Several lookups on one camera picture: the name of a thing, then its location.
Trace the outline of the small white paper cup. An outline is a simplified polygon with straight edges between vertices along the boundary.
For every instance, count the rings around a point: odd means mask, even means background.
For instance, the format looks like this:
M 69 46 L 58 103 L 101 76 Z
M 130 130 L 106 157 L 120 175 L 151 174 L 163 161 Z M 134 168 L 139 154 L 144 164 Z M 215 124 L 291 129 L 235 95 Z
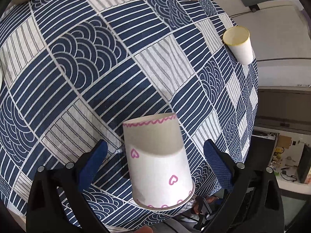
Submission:
M 225 31 L 222 39 L 240 64 L 249 65 L 253 61 L 252 43 L 247 28 L 243 26 L 231 27 Z

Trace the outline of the blue white patterned tablecloth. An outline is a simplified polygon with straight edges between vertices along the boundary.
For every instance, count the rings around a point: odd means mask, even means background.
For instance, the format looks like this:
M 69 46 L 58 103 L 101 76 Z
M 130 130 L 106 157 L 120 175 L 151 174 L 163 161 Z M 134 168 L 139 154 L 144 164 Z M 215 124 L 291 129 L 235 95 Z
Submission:
M 211 139 L 236 162 L 258 106 L 256 62 L 222 41 L 235 22 L 213 0 L 30 0 L 1 16 L 1 200 L 26 217 L 39 166 L 75 162 L 98 140 L 108 153 L 83 192 L 113 231 L 181 212 L 132 198 L 122 124 L 176 113 L 197 196 L 220 184 L 203 155 Z

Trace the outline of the white cup pink hearts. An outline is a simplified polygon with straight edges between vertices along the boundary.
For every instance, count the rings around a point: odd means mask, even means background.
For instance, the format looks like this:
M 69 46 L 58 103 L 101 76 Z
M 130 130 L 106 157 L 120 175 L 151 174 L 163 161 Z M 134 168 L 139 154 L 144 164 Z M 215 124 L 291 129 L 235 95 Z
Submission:
M 133 200 L 152 211 L 186 204 L 195 184 L 177 115 L 144 116 L 122 126 Z

